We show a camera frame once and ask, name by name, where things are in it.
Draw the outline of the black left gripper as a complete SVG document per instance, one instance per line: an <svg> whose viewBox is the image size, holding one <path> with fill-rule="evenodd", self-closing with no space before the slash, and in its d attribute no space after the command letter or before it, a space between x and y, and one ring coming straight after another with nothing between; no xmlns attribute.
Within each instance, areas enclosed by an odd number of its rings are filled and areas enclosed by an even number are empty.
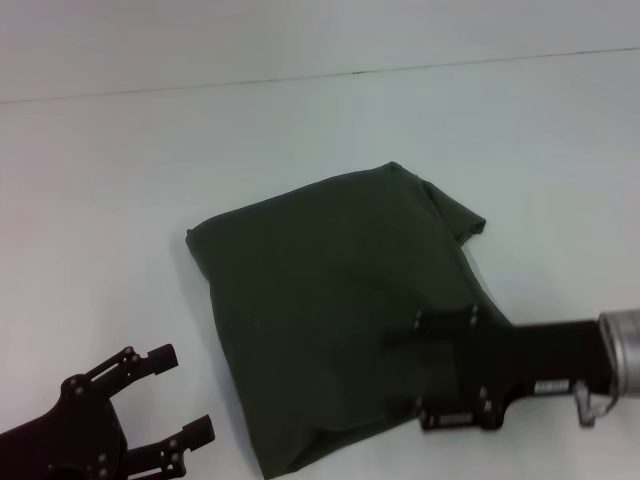
<svg viewBox="0 0 640 480"><path fill-rule="evenodd" d="M113 479L123 434L110 398L132 383L178 366L171 344L138 354L128 346L91 369L65 380L44 415L1 434L3 479ZM215 440L205 415L159 442L128 450L124 479L178 479L186 475L184 454Z"/></svg>

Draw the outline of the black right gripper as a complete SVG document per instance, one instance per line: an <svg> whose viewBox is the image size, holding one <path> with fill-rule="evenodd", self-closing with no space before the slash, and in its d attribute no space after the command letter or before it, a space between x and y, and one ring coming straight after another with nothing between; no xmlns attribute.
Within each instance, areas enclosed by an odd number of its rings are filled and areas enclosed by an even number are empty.
<svg viewBox="0 0 640 480"><path fill-rule="evenodd" d="M515 401L546 395L577 399L579 422L594 423L590 395L614 393L614 367L594 320L525 326L480 326L481 308L418 311L410 326L388 330L384 350L453 341L460 400L414 401L423 432L495 431Z"/></svg>

